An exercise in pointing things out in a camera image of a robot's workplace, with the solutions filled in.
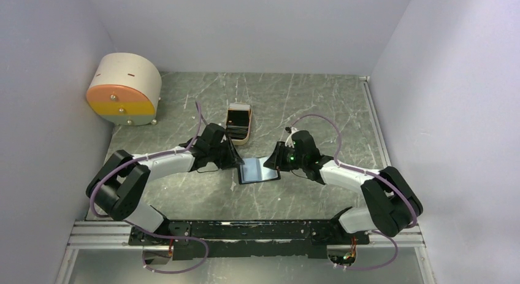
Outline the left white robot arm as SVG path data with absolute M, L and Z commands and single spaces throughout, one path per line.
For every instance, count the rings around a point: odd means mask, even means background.
M 170 220 L 142 202 L 147 183 L 211 164 L 219 170 L 243 164 L 225 129 L 215 123 L 207 125 L 201 136 L 163 152 L 132 155 L 116 151 L 87 186 L 86 195 L 92 208 L 100 208 L 114 221 L 139 227 L 148 240 L 160 245 L 169 238 Z

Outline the black leather card holder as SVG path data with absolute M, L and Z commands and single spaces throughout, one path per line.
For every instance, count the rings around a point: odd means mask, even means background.
M 280 180 L 279 171 L 264 167 L 268 158 L 268 156 L 244 158 L 243 164 L 238 167 L 239 185 Z

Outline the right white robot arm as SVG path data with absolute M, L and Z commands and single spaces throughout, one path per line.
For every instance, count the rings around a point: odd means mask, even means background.
M 394 237 L 416 224 L 424 208 L 394 167 L 370 170 L 336 162 L 322 154 L 308 131 L 294 131 L 279 141 L 263 166 L 275 171 L 302 170 L 307 179 L 339 186 L 362 195 L 365 206 L 341 211 L 331 227 L 332 238 L 347 243 L 354 233 L 376 230 Z

